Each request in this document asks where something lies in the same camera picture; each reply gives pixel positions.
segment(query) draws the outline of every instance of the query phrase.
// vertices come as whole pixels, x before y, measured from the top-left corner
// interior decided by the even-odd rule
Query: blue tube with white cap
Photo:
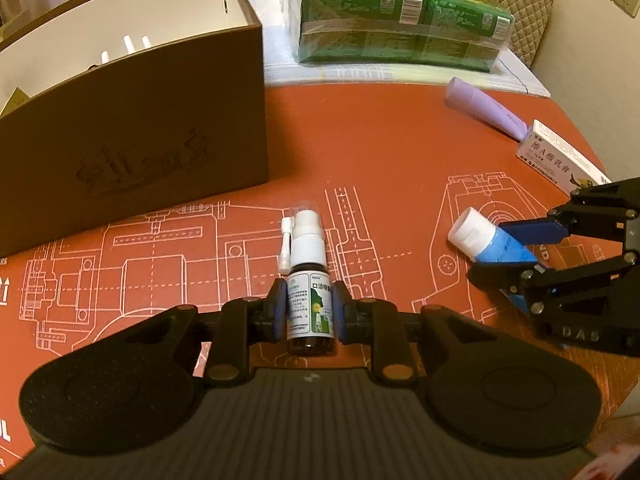
[[[524,245],[506,231],[489,222],[472,207],[463,211],[447,236],[473,262],[515,263],[537,262],[538,259]],[[524,298],[507,291],[502,293],[519,310],[528,314]]]

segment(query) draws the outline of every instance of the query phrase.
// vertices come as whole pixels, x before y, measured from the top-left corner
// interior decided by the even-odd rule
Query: qr code
[[[394,10],[396,8],[396,0],[380,0],[380,10]]]

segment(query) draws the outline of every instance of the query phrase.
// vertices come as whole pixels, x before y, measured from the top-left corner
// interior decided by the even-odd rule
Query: purple tube
[[[489,123],[517,141],[527,136],[528,128],[521,118],[462,79],[455,77],[449,82],[444,101],[448,107]]]

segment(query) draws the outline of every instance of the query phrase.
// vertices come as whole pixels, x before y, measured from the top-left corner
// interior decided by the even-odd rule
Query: bottle label
[[[300,270],[287,278],[287,340],[297,337],[333,337],[334,309],[329,275]]]

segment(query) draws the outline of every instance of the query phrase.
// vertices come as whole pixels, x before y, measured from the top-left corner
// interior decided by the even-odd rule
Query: white tube cap
[[[298,211],[293,221],[291,239],[291,267],[318,264],[326,267],[324,231],[320,215],[311,209]]]
[[[494,239],[496,226],[472,207],[463,211],[447,238],[472,260]]]

